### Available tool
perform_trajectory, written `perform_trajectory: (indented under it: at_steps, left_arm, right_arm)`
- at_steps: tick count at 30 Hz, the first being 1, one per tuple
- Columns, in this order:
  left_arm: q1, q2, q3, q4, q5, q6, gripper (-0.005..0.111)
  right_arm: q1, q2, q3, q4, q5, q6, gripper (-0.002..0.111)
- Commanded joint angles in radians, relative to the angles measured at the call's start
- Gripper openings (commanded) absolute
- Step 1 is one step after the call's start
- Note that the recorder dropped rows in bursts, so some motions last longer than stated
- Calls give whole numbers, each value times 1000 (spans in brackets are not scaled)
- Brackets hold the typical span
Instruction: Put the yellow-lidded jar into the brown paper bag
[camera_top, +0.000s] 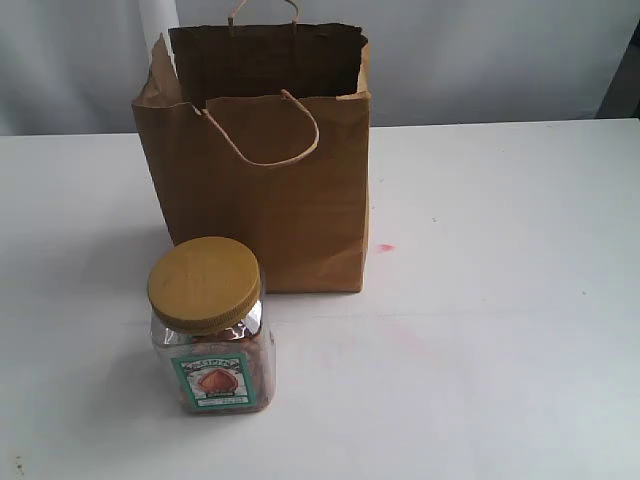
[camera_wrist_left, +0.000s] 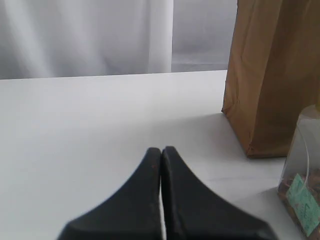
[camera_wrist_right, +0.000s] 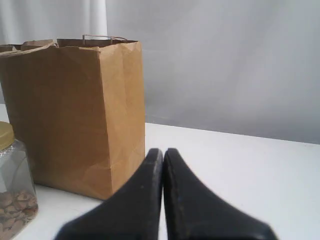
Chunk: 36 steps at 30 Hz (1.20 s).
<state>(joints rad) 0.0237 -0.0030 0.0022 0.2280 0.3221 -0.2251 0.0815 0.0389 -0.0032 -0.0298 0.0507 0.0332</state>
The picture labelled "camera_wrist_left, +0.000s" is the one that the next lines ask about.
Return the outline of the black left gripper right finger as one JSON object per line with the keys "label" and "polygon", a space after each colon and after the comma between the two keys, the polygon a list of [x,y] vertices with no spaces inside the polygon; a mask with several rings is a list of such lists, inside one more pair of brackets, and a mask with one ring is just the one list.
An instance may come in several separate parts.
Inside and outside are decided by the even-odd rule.
{"label": "black left gripper right finger", "polygon": [[168,240],[277,239],[267,222],[203,184],[173,146],[162,151],[161,194]]}

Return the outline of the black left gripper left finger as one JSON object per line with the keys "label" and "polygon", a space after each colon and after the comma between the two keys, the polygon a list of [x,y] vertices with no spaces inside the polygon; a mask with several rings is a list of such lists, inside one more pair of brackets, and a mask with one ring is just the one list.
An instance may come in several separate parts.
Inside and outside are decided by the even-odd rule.
{"label": "black left gripper left finger", "polygon": [[147,149],[131,177],[110,198],[69,221],[60,240],[159,240],[161,151]]}

